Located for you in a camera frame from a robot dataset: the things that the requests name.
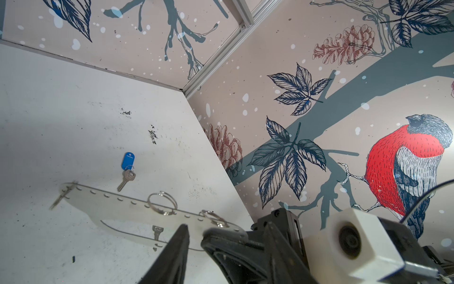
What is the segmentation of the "silver keyring on holder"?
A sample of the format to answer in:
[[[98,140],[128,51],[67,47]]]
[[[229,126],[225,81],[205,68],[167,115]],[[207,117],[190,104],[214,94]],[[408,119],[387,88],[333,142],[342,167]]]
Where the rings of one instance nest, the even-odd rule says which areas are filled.
[[[171,216],[177,214],[178,203],[164,191],[154,192],[147,198],[148,206],[158,214]]]

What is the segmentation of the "silver key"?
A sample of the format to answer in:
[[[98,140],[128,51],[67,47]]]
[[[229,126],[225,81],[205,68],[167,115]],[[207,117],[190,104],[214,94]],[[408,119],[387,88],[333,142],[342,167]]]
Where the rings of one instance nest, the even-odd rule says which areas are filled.
[[[136,178],[135,172],[132,171],[132,170],[129,170],[129,169],[123,171],[122,176],[123,176],[123,180],[122,180],[122,182],[120,183],[120,185],[117,188],[118,192],[121,192],[122,189],[125,187],[125,185],[128,182],[131,182],[131,181],[133,181]]]

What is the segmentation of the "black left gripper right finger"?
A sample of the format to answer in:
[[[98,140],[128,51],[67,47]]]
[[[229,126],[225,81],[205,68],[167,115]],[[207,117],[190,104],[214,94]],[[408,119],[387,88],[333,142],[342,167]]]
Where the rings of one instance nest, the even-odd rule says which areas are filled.
[[[271,222],[264,230],[264,252],[269,284],[317,283],[284,235]]]

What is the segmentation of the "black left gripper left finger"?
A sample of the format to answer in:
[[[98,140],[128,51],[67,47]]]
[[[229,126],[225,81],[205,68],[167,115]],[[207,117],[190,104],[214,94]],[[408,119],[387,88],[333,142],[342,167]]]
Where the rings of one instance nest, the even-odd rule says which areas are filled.
[[[189,237],[188,226],[180,225],[139,284],[183,284],[188,260]]]

